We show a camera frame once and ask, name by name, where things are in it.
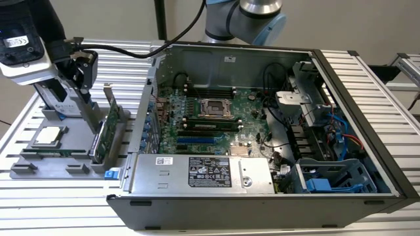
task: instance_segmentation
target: green circuit board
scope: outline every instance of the green circuit board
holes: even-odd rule
[[[262,118],[263,103],[261,98],[250,100],[249,96],[257,94],[250,89],[238,89],[234,99],[229,99],[231,105],[231,118],[243,121],[243,128],[239,132],[211,132],[214,134],[214,144],[202,143],[179,143],[179,131],[183,131],[183,117],[203,118],[202,114],[202,99],[187,97],[182,90],[173,88],[162,88],[159,98],[167,101],[166,109],[162,112],[165,118],[162,119],[162,142],[159,153],[163,154],[215,154],[231,155],[233,147],[249,147],[249,154],[251,157],[270,156],[269,148],[261,151],[261,144],[257,142],[257,135],[263,137],[269,134],[267,120]],[[178,145],[185,145],[183,150],[179,150]]]

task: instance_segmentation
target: red cable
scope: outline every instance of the red cable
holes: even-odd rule
[[[359,143],[361,143],[361,149],[363,150],[363,143],[361,141],[361,139],[357,138],[357,136],[351,135],[351,134],[342,134],[343,136],[347,136],[350,138],[354,138]]]

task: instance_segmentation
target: barcode sticker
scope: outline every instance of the barcode sticker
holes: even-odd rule
[[[174,157],[157,157],[157,165],[173,165]]]

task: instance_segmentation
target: metal case panel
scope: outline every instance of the metal case panel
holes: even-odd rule
[[[345,227],[399,202],[398,199],[151,199],[117,198],[107,202],[134,230],[291,229]]]

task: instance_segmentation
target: capacitor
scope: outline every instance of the capacitor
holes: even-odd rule
[[[145,124],[145,127],[143,127],[143,131],[150,131],[150,129],[151,129],[151,126],[149,125],[149,124]]]
[[[143,139],[147,139],[149,136],[150,136],[150,135],[149,135],[146,132],[142,133],[142,138],[143,138]]]
[[[147,123],[150,123],[150,122],[153,121],[151,116],[147,116],[146,119],[145,119],[145,121],[146,121]]]
[[[145,149],[147,147],[147,142],[141,142],[141,149]]]
[[[257,99],[255,95],[254,95],[254,94],[250,94],[250,95],[249,95],[249,100],[254,102],[255,99]]]

